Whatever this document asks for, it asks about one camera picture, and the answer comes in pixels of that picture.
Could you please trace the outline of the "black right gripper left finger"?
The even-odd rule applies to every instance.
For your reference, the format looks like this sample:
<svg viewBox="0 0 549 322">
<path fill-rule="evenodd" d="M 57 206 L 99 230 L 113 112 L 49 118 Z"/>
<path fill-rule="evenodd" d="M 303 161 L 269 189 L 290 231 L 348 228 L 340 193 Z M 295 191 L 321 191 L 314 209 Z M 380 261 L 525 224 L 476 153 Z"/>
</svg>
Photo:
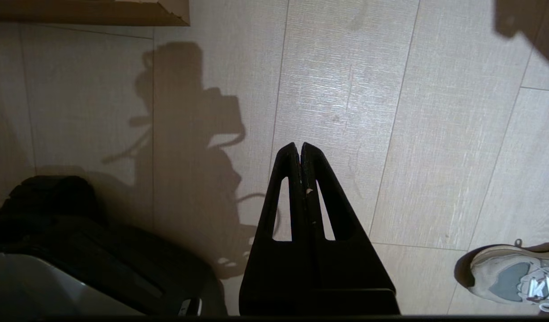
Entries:
<svg viewBox="0 0 549 322">
<path fill-rule="evenodd" d="M 290 199 L 291 240 L 273 238 L 283 179 Z M 309 234 L 295 143 L 280 149 L 239 292 L 240 314 L 303 314 L 311 287 Z"/>
</svg>

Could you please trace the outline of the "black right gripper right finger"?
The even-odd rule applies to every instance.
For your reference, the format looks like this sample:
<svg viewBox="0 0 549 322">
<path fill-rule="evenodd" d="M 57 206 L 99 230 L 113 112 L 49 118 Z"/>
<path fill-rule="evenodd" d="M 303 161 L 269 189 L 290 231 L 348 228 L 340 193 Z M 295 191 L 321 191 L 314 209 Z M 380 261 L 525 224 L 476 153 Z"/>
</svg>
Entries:
<svg viewBox="0 0 549 322">
<path fill-rule="evenodd" d="M 301 179 L 321 287 L 395 291 L 329 161 L 309 143 L 301 150 Z"/>
</svg>

